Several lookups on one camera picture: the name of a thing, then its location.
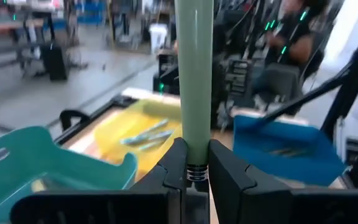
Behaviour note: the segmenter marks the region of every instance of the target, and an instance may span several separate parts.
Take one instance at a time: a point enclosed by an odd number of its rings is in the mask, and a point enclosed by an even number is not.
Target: teal plastic tray
[[[0,138],[0,223],[12,206],[39,190],[117,190],[134,183],[135,155],[115,166],[56,146],[42,127]]]

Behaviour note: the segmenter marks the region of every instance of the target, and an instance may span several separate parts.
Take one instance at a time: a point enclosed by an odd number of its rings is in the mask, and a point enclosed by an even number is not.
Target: blue bin
[[[0,223],[20,199],[40,190],[121,190],[132,186],[137,161],[126,154],[115,166],[60,149],[41,127],[0,137]]]
[[[311,126],[272,122],[258,131],[247,130],[258,118],[234,118],[235,155],[258,169],[305,184],[329,186],[345,170],[331,141]],[[282,149],[301,151],[297,156],[274,154]]]

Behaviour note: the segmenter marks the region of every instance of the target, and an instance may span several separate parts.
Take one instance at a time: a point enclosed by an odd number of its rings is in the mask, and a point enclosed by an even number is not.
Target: light green tube
[[[213,0],[175,0],[183,138],[188,164],[208,163]]]

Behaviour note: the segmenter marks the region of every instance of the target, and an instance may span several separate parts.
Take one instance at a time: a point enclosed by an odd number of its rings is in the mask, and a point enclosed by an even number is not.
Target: white bucket
[[[157,54],[161,46],[165,43],[168,27],[166,24],[151,24],[149,31],[152,46],[151,53]]]

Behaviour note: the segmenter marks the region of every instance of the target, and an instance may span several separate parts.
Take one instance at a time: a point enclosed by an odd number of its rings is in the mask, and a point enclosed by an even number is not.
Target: yellow bin
[[[140,150],[145,142],[137,145],[124,145],[120,140],[134,137],[164,119],[167,125],[153,133],[175,130],[164,142],[146,150]],[[128,152],[137,156],[138,170],[135,181],[140,180],[162,158],[173,144],[175,138],[181,137],[181,118],[179,105],[166,105],[152,100],[139,100],[123,112],[96,127],[96,143],[101,157],[113,164],[120,164]]]

